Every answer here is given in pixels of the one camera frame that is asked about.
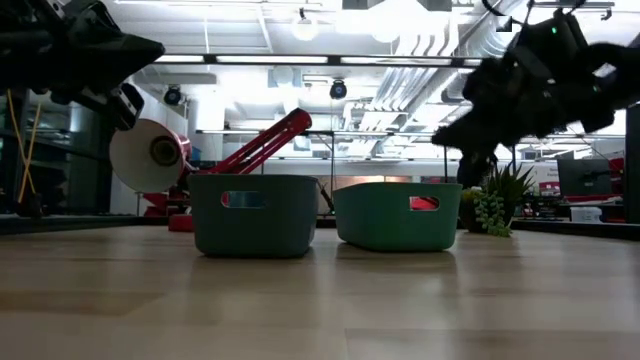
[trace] teal storage bin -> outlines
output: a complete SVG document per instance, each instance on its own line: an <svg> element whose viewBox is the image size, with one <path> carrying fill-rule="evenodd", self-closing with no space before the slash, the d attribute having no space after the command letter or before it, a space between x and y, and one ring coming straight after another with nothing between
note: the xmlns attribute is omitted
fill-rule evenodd
<svg viewBox="0 0 640 360"><path fill-rule="evenodd" d="M373 251L442 251L456 236L462 186L365 183L334 192L338 236ZM435 198L435 210L412 210L415 197Z"/></svg>
<svg viewBox="0 0 640 360"><path fill-rule="evenodd" d="M318 198L313 177L191 175L195 244L209 256L300 257L309 249Z"/></svg>

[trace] security camera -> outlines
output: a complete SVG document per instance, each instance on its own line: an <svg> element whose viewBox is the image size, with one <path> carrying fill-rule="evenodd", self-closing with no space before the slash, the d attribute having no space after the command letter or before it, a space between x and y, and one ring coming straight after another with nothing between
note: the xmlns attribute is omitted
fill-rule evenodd
<svg viewBox="0 0 640 360"><path fill-rule="evenodd" d="M180 85L169 85L169 90L164 94L164 103L171 106L179 105L183 96L180 92Z"/></svg>
<svg viewBox="0 0 640 360"><path fill-rule="evenodd" d="M334 100L344 99L344 97L347 96L347 86L344 84L344 81L333 80L333 85L331 85L329 95Z"/></svg>

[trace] wooden table surface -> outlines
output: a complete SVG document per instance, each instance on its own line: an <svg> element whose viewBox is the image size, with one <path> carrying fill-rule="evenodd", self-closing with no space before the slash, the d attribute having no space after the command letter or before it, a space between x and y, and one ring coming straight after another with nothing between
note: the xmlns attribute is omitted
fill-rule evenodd
<svg viewBox="0 0 640 360"><path fill-rule="evenodd" d="M458 234L207 259L164 227L0 238L2 359L640 359L640 246Z"/></svg>

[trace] ceiling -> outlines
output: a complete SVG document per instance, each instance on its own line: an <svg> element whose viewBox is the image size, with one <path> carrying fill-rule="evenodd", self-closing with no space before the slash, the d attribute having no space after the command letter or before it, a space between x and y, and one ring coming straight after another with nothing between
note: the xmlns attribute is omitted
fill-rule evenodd
<svg viewBox="0 0 640 360"><path fill-rule="evenodd" d="M456 50L461 56L499 56L515 34L496 33L495 28L503 20L495 17L487 17L488 20L474 28L472 25L485 13L480 1L474 1L472 6L454 7L452 13L438 16L425 12L415 0L385 0L367 11L342 10L341 0L191 0L182 3L181 0L105 0L105 3L123 31L162 42L168 54L410 56L450 55ZM522 18L523 3L523 0L502 0L498 8ZM318 24L317 36L310 41L294 35L293 22L300 19L300 7L305 9L308 19ZM531 21L544 20L550 11L534 9ZM638 35L640 2L637 0L616 0L613 16L608 21L601 21L604 13L604 9L577 12L589 42L628 44ZM395 41L385 42L398 32L394 29L402 29L403 34ZM287 91L273 81L270 84L272 69L152 65L135 79L148 90L162 93L166 86L180 80L180 76L195 74L199 83L183 82L183 91L192 99L204 101L213 92L224 94L225 120L232 128L239 129L268 127L274 117L285 112L284 104L292 97L312 114L331 114L341 119L346 114L345 107L350 111L354 103L369 104L369 110L376 110L365 118L373 124L373 128L367 129L370 131L385 131L390 125L396 131L431 131L441 122L451 121L467 111L456 99L466 73L456 69L302 66L294 70L303 81L299 87L294 85L293 90ZM343 100L332 100L329 96L334 78L345 79L348 95ZM441 93L458 103L444 104ZM363 120L362 116L354 115L358 121ZM261 126L258 120L265 122ZM341 124L349 126L346 121ZM384 149L386 143L385 140L372 144L367 141L371 151Z"/></svg>

